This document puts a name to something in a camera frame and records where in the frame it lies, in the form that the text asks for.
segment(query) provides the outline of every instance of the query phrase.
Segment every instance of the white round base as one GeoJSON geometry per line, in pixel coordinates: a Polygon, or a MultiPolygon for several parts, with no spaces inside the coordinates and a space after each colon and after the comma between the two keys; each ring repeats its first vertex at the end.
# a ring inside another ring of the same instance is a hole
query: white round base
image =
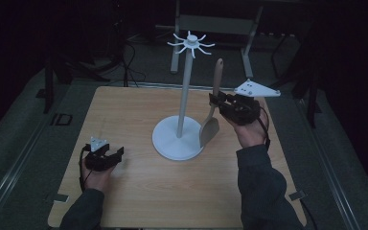
{"type": "Polygon", "coordinates": [[[163,119],[154,128],[154,147],[164,157],[171,160],[188,160],[197,156],[203,148],[199,144],[201,125],[194,119],[184,117],[181,138],[177,138],[178,116],[163,119]]]}

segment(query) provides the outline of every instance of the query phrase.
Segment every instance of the sleeve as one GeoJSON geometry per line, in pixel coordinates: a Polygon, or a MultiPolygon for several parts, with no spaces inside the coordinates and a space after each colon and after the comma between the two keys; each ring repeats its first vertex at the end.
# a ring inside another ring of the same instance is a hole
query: sleeve
{"type": "Polygon", "coordinates": [[[103,204],[103,192],[95,189],[86,189],[64,215],[59,229],[95,229],[100,225],[103,215],[103,204]]]}
{"type": "Polygon", "coordinates": [[[237,151],[244,229],[303,229],[285,198],[287,183],[273,169],[265,145],[237,151]]]}

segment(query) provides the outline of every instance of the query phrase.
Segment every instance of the wooden spatula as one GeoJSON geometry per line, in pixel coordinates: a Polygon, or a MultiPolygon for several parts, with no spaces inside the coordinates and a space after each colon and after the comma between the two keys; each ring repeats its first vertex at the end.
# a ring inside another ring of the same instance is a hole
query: wooden spatula
{"type": "MultiPolygon", "coordinates": [[[[214,85],[212,94],[217,96],[219,93],[220,80],[222,78],[222,69],[223,69],[223,60],[220,58],[215,65],[214,72],[214,85]]],[[[219,131],[219,122],[218,119],[213,117],[215,108],[217,107],[214,104],[210,104],[211,109],[208,114],[208,117],[201,124],[201,129],[199,130],[199,144],[201,147],[204,147],[219,131]]]]}

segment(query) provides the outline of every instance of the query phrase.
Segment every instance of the spatula handle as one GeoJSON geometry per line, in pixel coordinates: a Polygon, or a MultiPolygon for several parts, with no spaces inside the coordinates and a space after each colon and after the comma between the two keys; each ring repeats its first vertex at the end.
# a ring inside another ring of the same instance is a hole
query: spatula handle
{"type": "Polygon", "coordinates": [[[220,80],[222,79],[222,69],[223,69],[223,60],[222,58],[218,59],[217,64],[215,65],[214,72],[214,84],[212,89],[212,94],[217,96],[219,93],[220,80]]]}

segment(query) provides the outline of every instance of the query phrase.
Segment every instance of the hand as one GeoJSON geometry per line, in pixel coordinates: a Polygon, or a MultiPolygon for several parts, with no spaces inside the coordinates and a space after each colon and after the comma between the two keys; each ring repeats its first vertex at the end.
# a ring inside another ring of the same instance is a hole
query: hand
{"type": "MultiPolygon", "coordinates": [[[[265,108],[264,103],[259,103],[262,108],[265,108]]],[[[267,127],[268,119],[262,110],[260,119],[262,120],[264,126],[267,127]]],[[[225,118],[225,120],[234,128],[242,148],[257,146],[265,143],[265,131],[257,120],[252,124],[247,124],[245,126],[239,126],[227,118],[225,118]]]]}
{"type": "Polygon", "coordinates": [[[104,192],[109,184],[109,178],[116,166],[106,171],[96,172],[88,170],[85,166],[85,158],[82,159],[82,176],[85,180],[85,189],[96,189],[104,192]]]}

